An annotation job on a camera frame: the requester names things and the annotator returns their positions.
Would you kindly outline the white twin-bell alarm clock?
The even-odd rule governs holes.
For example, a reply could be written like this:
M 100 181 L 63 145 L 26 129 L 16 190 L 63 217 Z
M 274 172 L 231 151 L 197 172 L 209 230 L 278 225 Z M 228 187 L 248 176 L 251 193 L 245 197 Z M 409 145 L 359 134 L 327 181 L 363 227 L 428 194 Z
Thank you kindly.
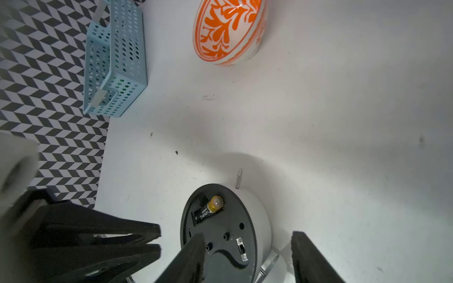
M 203 283 L 254 283 L 269 256 L 270 218 L 256 195 L 240 187 L 242 176 L 238 172 L 233 187 L 217 183 L 199 187 L 182 212 L 180 244 L 185 246 L 198 233 L 205 239 Z M 223 209 L 195 226 L 192 212 L 216 195 L 223 198 Z

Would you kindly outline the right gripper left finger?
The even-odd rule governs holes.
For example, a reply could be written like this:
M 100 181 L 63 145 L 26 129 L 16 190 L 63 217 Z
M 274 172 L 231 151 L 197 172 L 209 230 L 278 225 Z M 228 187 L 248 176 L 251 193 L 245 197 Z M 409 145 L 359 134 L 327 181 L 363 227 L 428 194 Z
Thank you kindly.
M 156 283 L 201 283 L 205 261 L 205 239 L 198 233 L 181 249 Z

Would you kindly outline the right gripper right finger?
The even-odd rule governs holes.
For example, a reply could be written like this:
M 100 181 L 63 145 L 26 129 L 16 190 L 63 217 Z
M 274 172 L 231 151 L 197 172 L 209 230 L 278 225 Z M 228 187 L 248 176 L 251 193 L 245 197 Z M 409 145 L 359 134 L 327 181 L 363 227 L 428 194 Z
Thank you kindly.
M 306 233 L 293 232 L 291 252 L 297 283 L 345 283 Z

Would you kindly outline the black gold AA battery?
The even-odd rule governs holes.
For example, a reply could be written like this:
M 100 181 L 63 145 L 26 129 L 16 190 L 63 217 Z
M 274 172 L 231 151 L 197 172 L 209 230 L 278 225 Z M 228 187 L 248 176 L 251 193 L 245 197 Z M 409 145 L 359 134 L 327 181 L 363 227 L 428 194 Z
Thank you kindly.
M 211 198 L 204 206 L 192 212 L 193 224 L 197 226 L 206 219 L 220 212 L 224 207 L 224 200 L 221 196 L 216 195 Z

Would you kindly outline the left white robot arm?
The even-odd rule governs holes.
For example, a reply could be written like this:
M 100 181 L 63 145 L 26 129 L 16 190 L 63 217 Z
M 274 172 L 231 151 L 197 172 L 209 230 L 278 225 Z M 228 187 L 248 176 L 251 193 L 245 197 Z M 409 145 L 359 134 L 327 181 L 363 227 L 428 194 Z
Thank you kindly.
M 1 281 L 121 283 L 157 261 L 157 224 L 131 221 L 29 188 L 37 144 L 1 134 Z

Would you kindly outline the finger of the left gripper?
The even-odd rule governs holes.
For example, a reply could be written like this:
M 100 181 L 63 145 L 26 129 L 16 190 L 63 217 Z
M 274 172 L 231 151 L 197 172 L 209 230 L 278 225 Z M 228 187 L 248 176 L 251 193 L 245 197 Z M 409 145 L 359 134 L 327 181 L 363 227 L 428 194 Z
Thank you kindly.
M 122 283 L 160 255 L 156 244 L 40 248 L 31 266 L 39 283 Z
M 33 208 L 21 228 L 23 247 L 147 244 L 161 236 L 158 224 L 118 218 L 71 202 L 39 200 Z

